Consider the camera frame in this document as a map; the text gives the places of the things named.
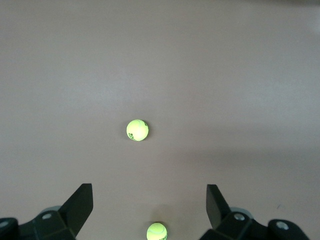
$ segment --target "ball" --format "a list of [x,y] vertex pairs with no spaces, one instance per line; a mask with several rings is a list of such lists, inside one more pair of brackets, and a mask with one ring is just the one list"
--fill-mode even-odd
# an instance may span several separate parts
[[166,240],[167,239],[167,229],[159,222],[151,224],[151,226],[146,231],[147,240]]
[[126,127],[126,134],[131,140],[141,141],[148,135],[148,125],[139,119],[131,121]]

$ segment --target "black mechanical bracket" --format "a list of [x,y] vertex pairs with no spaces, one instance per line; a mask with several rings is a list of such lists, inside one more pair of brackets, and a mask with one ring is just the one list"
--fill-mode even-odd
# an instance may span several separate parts
[[207,185],[206,212],[212,229],[200,240],[309,240],[293,222],[273,219],[263,226],[243,212],[231,211],[217,185]]
[[75,240],[94,207],[92,185],[82,184],[57,210],[40,213],[18,225],[16,218],[0,218],[0,240]]

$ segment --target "tennis ball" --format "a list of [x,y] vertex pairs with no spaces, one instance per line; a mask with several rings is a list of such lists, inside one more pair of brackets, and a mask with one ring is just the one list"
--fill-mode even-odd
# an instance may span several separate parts
[[126,127],[126,134],[128,134],[128,137],[134,141],[141,141],[145,139],[148,132],[148,125],[139,119],[131,121]]
[[146,231],[147,240],[166,240],[167,239],[167,229],[159,222],[151,224],[151,226]]

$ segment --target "silver bolt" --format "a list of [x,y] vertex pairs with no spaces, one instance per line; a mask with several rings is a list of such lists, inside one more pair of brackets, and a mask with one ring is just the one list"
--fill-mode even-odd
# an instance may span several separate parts
[[5,226],[7,226],[9,224],[9,222],[7,221],[3,221],[0,223],[0,228],[4,228]]
[[282,230],[288,230],[289,226],[283,221],[277,221],[276,226]]
[[52,217],[52,215],[51,215],[50,213],[47,213],[47,214],[45,214],[45,215],[42,216],[42,219],[43,219],[43,220],[46,220],[46,219],[49,219],[49,218],[51,218],[51,217]]
[[243,221],[243,220],[246,219],[245,216],[243,216],[243,215],[240,214],[240,213],[236,213],[236,214],[234,215],[234,218],[235,218],[236,220],[238,220],[238,221]]

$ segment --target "gray floor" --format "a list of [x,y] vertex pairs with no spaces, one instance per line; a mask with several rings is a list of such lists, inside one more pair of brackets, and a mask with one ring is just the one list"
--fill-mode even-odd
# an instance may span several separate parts
[[[320,239],[320,7],[0,1],[0,217],[92,183],[79,240],[210,228],[206,185]],[[149,137],[126,136],[133,119]]]

